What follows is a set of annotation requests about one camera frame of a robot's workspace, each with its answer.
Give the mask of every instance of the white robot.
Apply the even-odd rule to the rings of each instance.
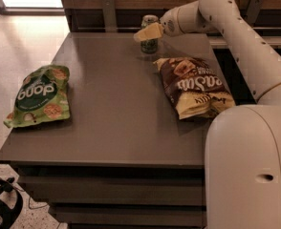
[[[230,108],[205,143],[208,229],[281,229],[281,56],[241,17],[235,0],[199,0],[169,10],[170,36],[217,29],[256,105]]]

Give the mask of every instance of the snack bag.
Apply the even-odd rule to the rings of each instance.
[[[7,127],[26,127],[70,117],[65,66],[43,66],[23,81],[14,103],[14,110],[4,121]]]
[[[213,118],[235,105],[221,80],[201,58],[161,58],[154,62],[167,97],[179,119]]]

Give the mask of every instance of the metal bracket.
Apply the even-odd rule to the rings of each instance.
[[[117,32],[118,26],[116,21],[114,0],[102,0],[102,10],[103,10],[105,31]]]
[[[255,23],[263,2],[264,0],[249,0],[249,5],[245,15],[245,20],[248,24],[253,25]]]

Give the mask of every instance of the soda can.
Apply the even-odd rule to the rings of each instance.
[[[158,16],[152,14],[145,15],[141,21],[141,28],[144,29],[154,22],[159,22]],[[158,39],[142,41],[140,42],[140,48],[142,52],[154,53],[158,50]]]

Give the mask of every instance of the gray tabletop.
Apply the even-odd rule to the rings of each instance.
[[[204,34],[166,36],[157,53],[145,54],[131,33],[70,33],[54,63],[70,69],[72,117],[12,130],[0,162],[204,165],[209,121],[178,120],[152,64],[160,57],[187,55],[206,59],[225,82]]]

